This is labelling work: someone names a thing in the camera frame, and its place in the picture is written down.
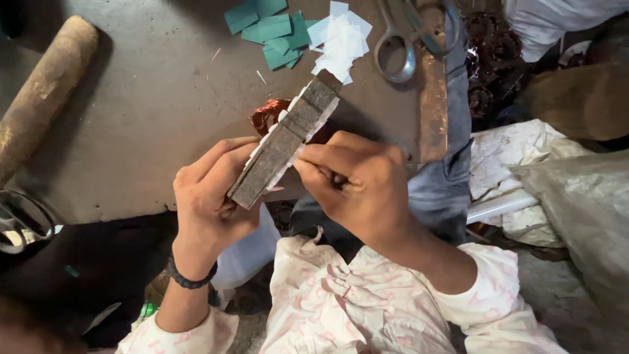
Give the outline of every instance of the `copper winding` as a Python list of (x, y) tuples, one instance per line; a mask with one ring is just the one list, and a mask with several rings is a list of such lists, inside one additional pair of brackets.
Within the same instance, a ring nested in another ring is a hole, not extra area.
[(287, 110), (290, 104), (290, 100), (272, 98), (264, 106), (256, 109), (249, 120), (258, 134), (265, 136), (269, 133), (271, 126), (278, 122), (280, 112)]

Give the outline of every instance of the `plastic bag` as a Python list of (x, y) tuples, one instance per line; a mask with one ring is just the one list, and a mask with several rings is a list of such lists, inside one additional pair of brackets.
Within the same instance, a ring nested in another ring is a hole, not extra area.
[(629, 151), (520, 166), (610, 322), (629, 329)]
[(536, 62), (567, 31), (600, 25), (629, 10), (629, 0), (503, 0), (504, 15), (522, 38), (522, 57)]

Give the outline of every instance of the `person's left hand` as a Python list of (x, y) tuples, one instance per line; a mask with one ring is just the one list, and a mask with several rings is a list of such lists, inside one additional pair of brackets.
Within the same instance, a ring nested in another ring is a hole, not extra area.
[(177, 270), (187, 279), (204, 279), (224, 249), (258, 227), (261, 202), (246, 210), (226, 197), (258, 141), (221, 140), (177, 173), (173, 187), (179, 233), (172, 252)]

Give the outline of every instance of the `hand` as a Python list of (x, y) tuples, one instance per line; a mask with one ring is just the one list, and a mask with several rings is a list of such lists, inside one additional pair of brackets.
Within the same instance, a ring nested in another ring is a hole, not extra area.
[[(325, 145), (306, 146), (294, 165), (325, 214), (384, 256), (394, 237), (408, 236), (417, 225), (408, 208), (404, 154), (396, 146), (341, 131)], [(332, 171), (347, 177), (341, 189), (331, 183)]]
[(245, 210), (226, 197), (258, 141), (222, 140), (177, 173), (173, 187), (179, 234), (172, 251), (177, 270), (187, 279), (204, 279), (223, 250), (258, 227), (261, 202)]

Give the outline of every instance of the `person's right hand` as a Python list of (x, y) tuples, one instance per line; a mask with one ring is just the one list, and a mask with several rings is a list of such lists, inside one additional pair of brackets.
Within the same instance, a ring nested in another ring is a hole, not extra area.
[[(404, 154), (396, 146), (341, 131), (325, 145), (306, 146), (294, 165), (325, 214), (380, 254), (418, 225), (408, 207)], [(331, 171), (347, 177), (341, 189), (333, 186)]]

